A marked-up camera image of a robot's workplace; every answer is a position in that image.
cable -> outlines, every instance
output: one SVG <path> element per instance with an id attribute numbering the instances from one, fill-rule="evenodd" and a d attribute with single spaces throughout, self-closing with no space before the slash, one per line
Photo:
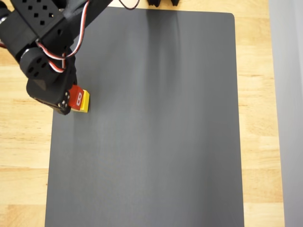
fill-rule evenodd
<path id="1" fill-rule="evenodd" d="M 63 73 L 64 72 L 64 69 L 58 67 L 55 63 L 53 63 L 51 60 L 48 60 L 48 63 L 49 65 L 52 67 L 52 69 L 55 71 L 55 72 L 59 72 L 59 73 Z"/>
<path id="2" fill-rule="evenodd" d="M 137 8 L 137 6 L 139 5 L 140 0 L 138 0 L 137 3 L 135 4 L 135 6 L 132 7 L 132 8 L 127 7 L 127 6 L 122 2 L 122 0 L 119 0 L 119 2 L 124 6 L 125 9 L 134 10 L 134 9 Z"/>
<path id="3" fill-rule="evenodd" d="M 85 3 L 84 8 L 83 8 L 83 12 L 82 12 L 82 16 L 81 16 L 79 40 L 78 40 L 78 43 L 77 43 L 77 46 L 76 46 L 75 50 L 72 53 L 70 53 L 66 57 L 61 57 L 61 56 L 58 56 L 58 55 L 50 52 L 42 43 L 37 43 L 37 45 L 43 50 L 43 52 L 48 57 L 50 57 L 52 59 L 55 59 L 55 60 L 65 60 L 66 58 L 70 58 L 70 57 L 74 56 L 79 51 L 79 49 L 82 45 L 82 42 L 83 42 L 83 38 L 84 38 L 85 22 L 86 22 L 86 15 L 87 15 L 88 6 L 89 6 L 89 0 Z"/>
<path id="4" fill-rule="evenodd" d="M 0 47 L 2 47 L 2 48 L 5 48 L 6 49 L 6 46 L 4 45 L 4 43 L 3 42 L 1 42 L 0 41 Z"/>

white wall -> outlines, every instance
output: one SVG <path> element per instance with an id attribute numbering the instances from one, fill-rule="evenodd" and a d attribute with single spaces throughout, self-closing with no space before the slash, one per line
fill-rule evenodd
<path id="1" fill-rule="evenodd" d="M 269 0 L 285 226 L 303 223 L 303 1 Z"/>

red and white wire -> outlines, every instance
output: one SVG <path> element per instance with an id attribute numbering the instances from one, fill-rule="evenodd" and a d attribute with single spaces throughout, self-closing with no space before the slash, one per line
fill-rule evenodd
<path id="1" fill-rule="evenodd" d="M 48 63 L 49 65 L 52 67 L 52 69 L 55 71 L 55 72 L 59 72 L 59 73 L 63 73 L 64 72 L 64 69 L 58 67 L 55 63 L 53 63 L 51 60 L 48 60 Z"/>
<path id="2" fill-rule="evenodd" d="M 0 47 L 6 48 L 3 42 L 0 41 Z"/>
<path id="3" fill-rule="evenodd" d="M 85 3 L 84 8 L 83 8 L 83 12 L 82 12 L 82 16 L 81 16 L 79 40 L 78 40 L 78 43 L 77 43 L 77 46 L 76 46 L 75 50 L 72 53 L 70 53 L 66 57 L 61 57 L 61 56 L 58 56 L 54 53 L 51 53 L 45 46 L 42 45 L 42 43 L 37 43 L 37 45 L 43 50 L 43 52 L 48 57 L 50 57 L 52 59 L 55 59 L 55 60 L 65 60 L 66 58 L 74 56 L 78 52 L 78 50 L 80 49 L 81 44 L 83 42 L 83 38 L 84 38 L 85 22 L 86 22 L 86 15 L 87 15 L 88 6 L 89 6 L 89 0 Z"/>
<path id="4" fill-rule="evenodd" d="M 48 63 L 49 65 L 52 67 L 52 69 L 55 71 L 55 72 L 59 72 L 59 73 L 63 73 L 65 68 L 66 68 L 66 60 L 63 59 L 62 60 L 62 68 L 58 67 L 55 63 L 53 63 L 51 60 L 48 60 Z"/>

black robotic arm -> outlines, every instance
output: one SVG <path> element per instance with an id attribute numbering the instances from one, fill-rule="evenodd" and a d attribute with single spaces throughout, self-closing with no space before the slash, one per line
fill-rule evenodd
<path id="1" fill-rule="evenodd" d="M 0 47 L 7 48 L 19 63 L 28 78 L 27 92 L 32 98 L 64 115 L 71 109 L 82 110 L 86 91 L 77 86 L 75 54 L 85 27 L 111 1 L 11 0 L 13 12 L 0 1 Z M 160 0 L 148 3 L 158 6 Z M 79 41 L 72 51 L 77 36 Z"/>

black object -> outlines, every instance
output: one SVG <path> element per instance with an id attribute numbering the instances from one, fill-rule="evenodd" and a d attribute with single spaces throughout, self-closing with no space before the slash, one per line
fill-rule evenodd
<path id="1" fill-rule="evenodd" d="M 171 3 L 173 6 L 177 6 L 179 3 L 179 0 L 171 0 Z"/>
<path id="2" fill-rule="evenodd" d="M 150 6 L 159 7 L 161 0 L 147 0 Z"/>
<path id="3" fill-rule="evenodd" d="M 46 227 L 244 226 L 232 14 L 108 7 L 76 68 L 91 109 L 53 115 Z"/>
<path id="4" fill-rule="evenodd" d="M 147 0 L 148 4 L 150 6 L 159 7 L 161 0 Z M 171 3 L 173 6 L 177 6 L 179 3 L 179 0 L 171 0 Z"/>
<path id="5" fill-rule="evenodd" d="M 112 0 L 90 0 L 88 26 Z M 73 58 L 67 69 L 58 74 L 48 65 L 48 58 L 37 49 L 36 41 L 57 55 L 68 52 L 80 32 L 80 19 L 86 0 L 11 0 L 15 10 L 10 12 L 0 1 L 0 40 L 20 64 L 28 77 L 28 94 L 68 114 L 70 108 L 61 103 L 66 90 L 76 81 Z"/>

